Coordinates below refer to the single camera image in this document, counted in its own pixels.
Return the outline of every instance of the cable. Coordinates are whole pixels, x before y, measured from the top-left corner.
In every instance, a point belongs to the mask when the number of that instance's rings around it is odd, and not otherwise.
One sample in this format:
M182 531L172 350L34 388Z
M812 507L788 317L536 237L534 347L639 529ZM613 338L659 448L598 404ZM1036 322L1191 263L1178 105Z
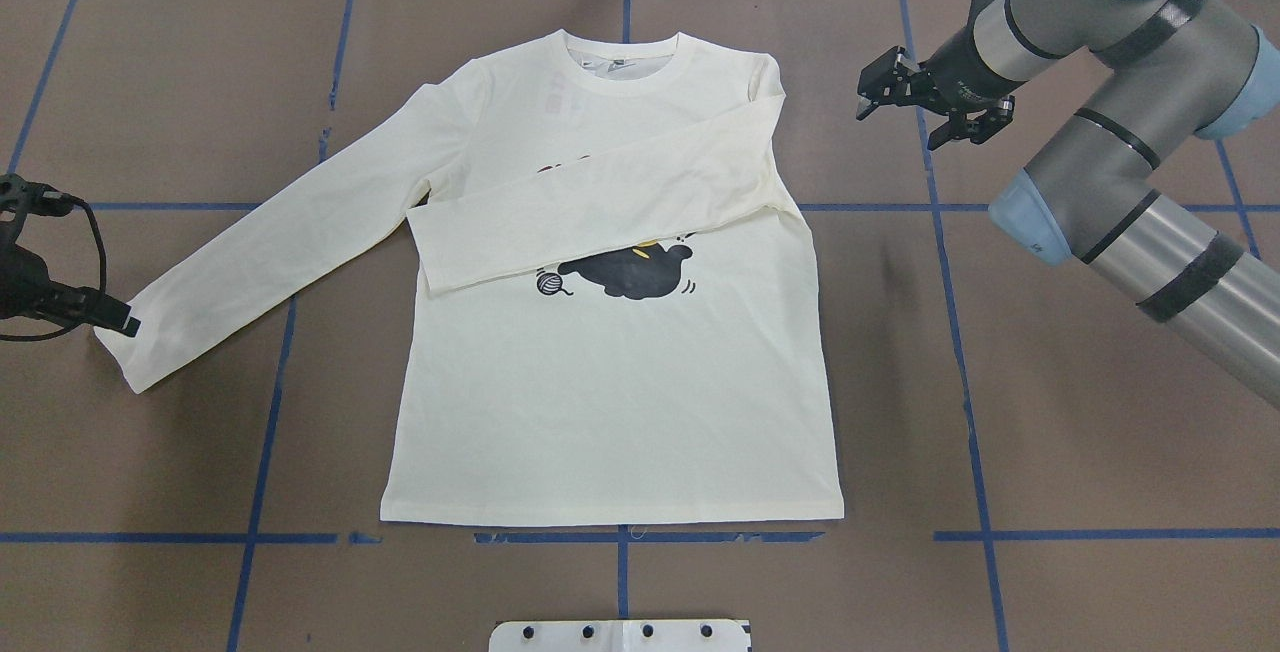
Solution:
M67 200L84 210L84 214L88 215L88 228L93 232L93 243L97 246L97 288L93 292L93 297L84 302L84 309L92 310L97 306L101 297L106 295L106 247L102 245L102 232L97 228L97 218L93 216L93 210L90 209L88 202L70 195L67 195ZM81 319L73 320L72 324L54 332L45 334L0 334L0 342L45 342L45 339L61 337L83 323L84 315L81 314Z

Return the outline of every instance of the shirt sleeve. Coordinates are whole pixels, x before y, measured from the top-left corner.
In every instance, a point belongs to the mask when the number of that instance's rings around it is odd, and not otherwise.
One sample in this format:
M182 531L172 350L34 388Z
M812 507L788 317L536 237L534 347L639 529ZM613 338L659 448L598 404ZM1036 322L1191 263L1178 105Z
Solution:
M467 63L302 174L129 301L138 336L95 329L142 392L298 289L388 237L462 164L486 100Z
M795 210L772 150L785 95L777 63L763 60L750 100L712 119L411 210L429 289Z

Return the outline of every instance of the printed graphic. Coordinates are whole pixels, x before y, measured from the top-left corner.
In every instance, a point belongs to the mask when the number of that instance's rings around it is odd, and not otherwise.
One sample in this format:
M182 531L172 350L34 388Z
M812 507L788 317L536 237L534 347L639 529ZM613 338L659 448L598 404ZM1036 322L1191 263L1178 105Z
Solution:
M582 279L604 287L609 297L645 300L675 292L680 286L680 265L691 256L694 251L684 245L672 245L667 250L658 242L645 242L572 260L556 272L562 277L577 273Z

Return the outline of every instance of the long-sleeve t-shirt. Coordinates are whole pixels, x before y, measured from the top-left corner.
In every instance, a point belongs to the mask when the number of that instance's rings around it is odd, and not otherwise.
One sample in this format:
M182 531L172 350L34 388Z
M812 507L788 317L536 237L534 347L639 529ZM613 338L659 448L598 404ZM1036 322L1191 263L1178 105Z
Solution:
M381 519L841 518L782 100L771 56L686 35L471 60L133 297L136 338L97 336L142 392L407 219Z

